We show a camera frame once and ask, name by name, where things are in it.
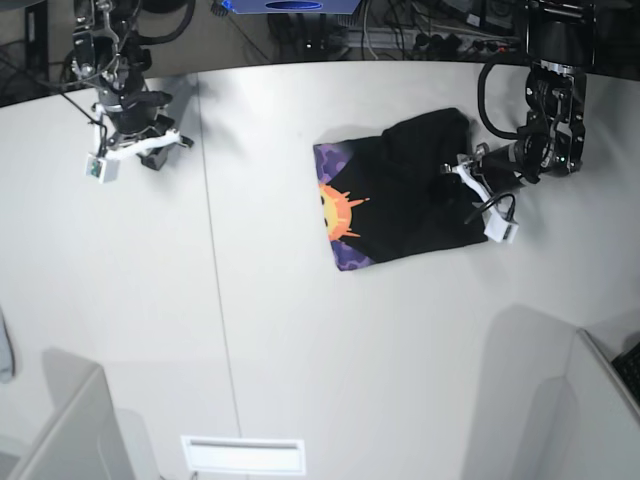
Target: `sun graphic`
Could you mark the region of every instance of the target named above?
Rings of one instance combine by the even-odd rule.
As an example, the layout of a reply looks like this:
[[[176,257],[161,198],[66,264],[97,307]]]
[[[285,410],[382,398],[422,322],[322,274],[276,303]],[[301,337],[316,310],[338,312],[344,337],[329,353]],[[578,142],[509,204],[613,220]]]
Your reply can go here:
[[[369,199],[349,201],[350,193],[340,193],[329,185],[320,184],[320,196],[324,206],[324,223],[327,225],[331,241],[339,240],[343,236],[360,236],[351,231],[351,209],[369,201]]]

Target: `folded t-shirt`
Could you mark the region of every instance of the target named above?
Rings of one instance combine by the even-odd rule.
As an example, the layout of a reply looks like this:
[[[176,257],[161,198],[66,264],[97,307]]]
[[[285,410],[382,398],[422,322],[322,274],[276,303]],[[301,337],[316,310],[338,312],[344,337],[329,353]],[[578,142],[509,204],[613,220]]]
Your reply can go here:
[[[478,198],[457,175],[469,121],[457,109],[401,122],[378,137],[313,147],[324,222],[340,270],[484,242]]]

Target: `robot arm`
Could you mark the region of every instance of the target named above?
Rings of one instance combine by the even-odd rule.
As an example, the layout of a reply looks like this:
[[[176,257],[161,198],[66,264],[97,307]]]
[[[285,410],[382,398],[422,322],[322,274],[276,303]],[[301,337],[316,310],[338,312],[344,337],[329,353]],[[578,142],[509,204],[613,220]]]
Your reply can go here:
[[[490,213],[485,233],[498,242],[513,241],[517,230],[512,215],[515,203],[509,207],[510,215],[501,208],[500,198],[504,198],[505,192],[521,187],[521,178],[535,184],[543,173],[566,176],[580,169],[585,138],[586,72],[594,61],[592,3],[528,0],[524,14],[523,43],[530,66],[525,85],[529,106],[526,124],[516,132],[505,132],[495,127],[487,115],[487,77],[496,64],[507,60],[504,55],[496,56],[487,62],[478,78],[478,111],[487,130],[512,143],[494,151],[479,148],[475,154],[459,159],[457,166],[447,167],[445,172],[457,173],[476,192],[482,189],[485,195],[480,197],[485,206],[495,204],[496,208],[480,208]],[[498,176],[500,181],[491,184],[487,178],[495,171],[509,175]],[[500,226],[497,233],[489,228],[495,225]]]
[[[173,128],[174,120],[164,114],[171,95],[148,90],[143,74],[151,67],[151,55],[142,46],[177,38],[191,20],[195,0],[190,0],[178,30],[159,39],[138,34],[141,5],[142,0],[74,3],[72,69],[81,82],[93,86],[98,93],[94,110],[99,133],[86,173],[101,183],[116,178],[120,160],[137,156],[143,165],[160,170],[172,145],[193,145]],[[111,136],[107,136],[104,116],[115,130]]]

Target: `purple camouflage print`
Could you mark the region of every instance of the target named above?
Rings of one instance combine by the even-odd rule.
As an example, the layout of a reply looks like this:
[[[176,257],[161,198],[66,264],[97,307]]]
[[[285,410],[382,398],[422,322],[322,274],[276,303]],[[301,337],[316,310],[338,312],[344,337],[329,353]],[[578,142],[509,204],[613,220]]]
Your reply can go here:
[[[314,145],[313,154],[316,159],[318,183],[327,184],[351,160],[352,152],[346,148],[345,144],[323,144]],[[339,240],[331,242],[331,249],[340,271],[357,270],[375,263],[366,255]]]

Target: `white tabletop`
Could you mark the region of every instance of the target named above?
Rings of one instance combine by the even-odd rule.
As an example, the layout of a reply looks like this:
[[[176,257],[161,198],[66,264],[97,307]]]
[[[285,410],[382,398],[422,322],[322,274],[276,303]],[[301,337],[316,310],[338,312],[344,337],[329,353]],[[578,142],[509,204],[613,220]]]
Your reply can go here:
[[[200,75],[242,431],[307,440],[313,479],[508,478],[538,386],[564,372],[571,326],[640,305],[640,86],[604,78],[589,83],[583,171],[525,189],[514,245],[337,270],[312,145],[450,106],[477,118],[480,69]],[[524,121],[526,74],[489,77],[488,112],[503,128]]]
[[[196,76],[171,87],[195,149],[106,186],[82,176],[91,135],[62,99],[0,110],[0,305],[23,365],[0,407],[28,410],[58,347],[103,363],[167,478],[186,475],[179,434],[304,439],[314,480],[508,478],[573,327],[639,309],[640,87],[590,80],[584,169],[525,189],[512,246],[339,272],[312,153],[438,108],[477,117],[480,68],[199,74],[199,97]],[[503,128],[524,120],[525,77],[490,77]]]
[[[188,475],[181,434],[238,430],[196,77],[160,83],[195,147],[174,150],[161,173],[124,163],[104,186],[83,175],[92,127],[64,99],[0,110],[0,308],[18,365],[0,388],[0,437],[28,443],[53,411],[47,383],[58,380],[44,363],[57,348],[104,366],[126,428],[177,480]],[[95,93],[74,98],[88,109]]]

